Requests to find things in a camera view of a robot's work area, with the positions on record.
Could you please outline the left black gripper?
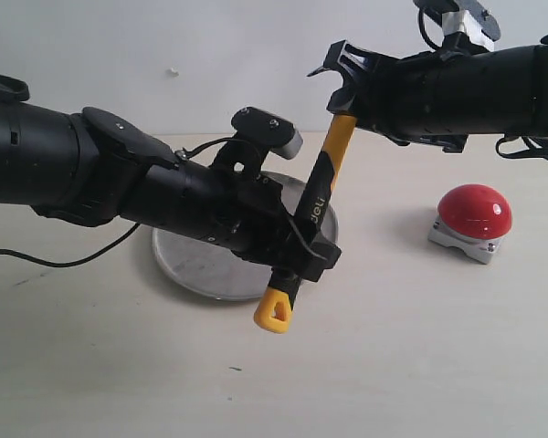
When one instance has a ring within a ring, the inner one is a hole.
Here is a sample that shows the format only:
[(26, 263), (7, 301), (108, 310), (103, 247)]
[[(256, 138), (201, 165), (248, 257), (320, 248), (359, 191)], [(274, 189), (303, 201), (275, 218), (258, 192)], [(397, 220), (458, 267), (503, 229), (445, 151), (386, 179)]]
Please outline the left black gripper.
[(245, 180), (195, 163), (153, 166), (122, 198), (118, 213), (271, 266), (270, 286), (318, 282), (342, 254), (337, 218), (326, 214), (321, 226), (300, 224), (287, 215), (281, 195), (282, 185), (264, 174)]

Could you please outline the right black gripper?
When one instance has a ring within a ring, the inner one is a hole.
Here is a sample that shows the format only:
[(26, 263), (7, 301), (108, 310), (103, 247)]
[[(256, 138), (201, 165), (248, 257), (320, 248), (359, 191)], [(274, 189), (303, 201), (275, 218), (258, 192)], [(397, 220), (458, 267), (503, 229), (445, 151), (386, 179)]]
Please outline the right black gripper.
[[(379, 54), (347, 40), (330, 45), (324, 71), (341, 75), (330, 96), (333, 116), (394, 142), (462, 148), (469, 135), (531, 134), (535, 125), (536, 49), (505, 49), (480, 55), (449, 54), (400, 59), (375, 73)], [(362, 114), (357, 89), (366, 92)]]

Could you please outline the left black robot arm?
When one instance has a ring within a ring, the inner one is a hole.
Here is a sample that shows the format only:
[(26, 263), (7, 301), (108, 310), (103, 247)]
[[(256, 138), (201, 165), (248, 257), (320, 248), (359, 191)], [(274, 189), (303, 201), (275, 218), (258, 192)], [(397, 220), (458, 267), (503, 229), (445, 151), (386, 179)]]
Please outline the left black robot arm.
[(108, 111), (66, 114), (29, 103), (26, 82), (0, 75), (0, 203), (84, 227), (120, 217), (210, 245), (311, 282), (340, 248), (262, 171), (270, 153), (293, 158), (294, 125), (246, 107), (210, 165)]

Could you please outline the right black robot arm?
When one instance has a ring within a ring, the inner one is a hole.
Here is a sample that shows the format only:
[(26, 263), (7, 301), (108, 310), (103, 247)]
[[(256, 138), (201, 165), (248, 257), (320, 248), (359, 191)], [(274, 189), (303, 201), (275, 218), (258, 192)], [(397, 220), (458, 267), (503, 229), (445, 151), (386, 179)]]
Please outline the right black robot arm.
[(328, 111), (399, 146), (459, 153), (470, 135), (548, 139), (548, 44), (471, 51), (454, 36), (436, 51), (397, 58), (343, 40), (321, 68), (342, 76)]

